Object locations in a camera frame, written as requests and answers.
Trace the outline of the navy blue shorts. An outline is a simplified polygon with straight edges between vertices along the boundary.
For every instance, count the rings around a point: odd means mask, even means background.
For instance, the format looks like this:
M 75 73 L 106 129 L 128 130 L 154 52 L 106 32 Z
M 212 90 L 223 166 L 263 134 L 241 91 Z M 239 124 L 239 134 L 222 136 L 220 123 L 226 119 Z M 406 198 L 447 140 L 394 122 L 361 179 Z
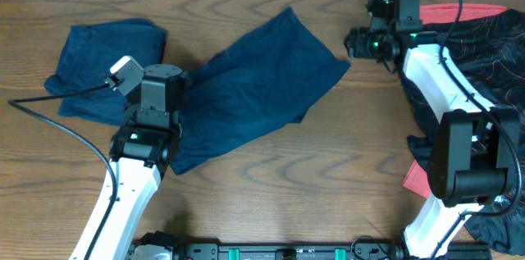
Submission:
M 288 7 L 189 73 L 171 169 L 209 159 L 300 123 L 349 69 Z

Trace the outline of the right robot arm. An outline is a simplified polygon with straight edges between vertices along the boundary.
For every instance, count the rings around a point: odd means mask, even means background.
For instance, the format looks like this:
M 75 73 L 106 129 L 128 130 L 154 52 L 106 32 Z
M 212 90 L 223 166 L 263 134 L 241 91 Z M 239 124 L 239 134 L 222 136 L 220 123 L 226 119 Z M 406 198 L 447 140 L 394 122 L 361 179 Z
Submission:
M 427 162 L 431 193 L 404 228 L 393 259 L 446 255 L 465 221 L 485 216 L 487 204 L 510 191 L 520 192 L 523 185 L 518 114 L 496 107 L 475 90 L 452 62 L 447 38 L 434 31 L 366 27 L 353 28 L 345 38 L 350 57 L 399 66 L 438 123 Z

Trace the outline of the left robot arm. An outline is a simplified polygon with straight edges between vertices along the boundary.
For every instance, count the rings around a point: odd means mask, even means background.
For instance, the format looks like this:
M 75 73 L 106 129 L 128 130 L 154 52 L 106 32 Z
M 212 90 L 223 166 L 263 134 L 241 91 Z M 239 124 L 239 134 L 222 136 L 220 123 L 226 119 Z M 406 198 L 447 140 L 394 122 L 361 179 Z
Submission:
M 128 256 L 140 218 L 179 149 L 185 88 L 179 67 L 142 67 L 124 56 L 106 81 L 126 98 L 125 120 L 112 136 L 103 187 L 73 259 Z

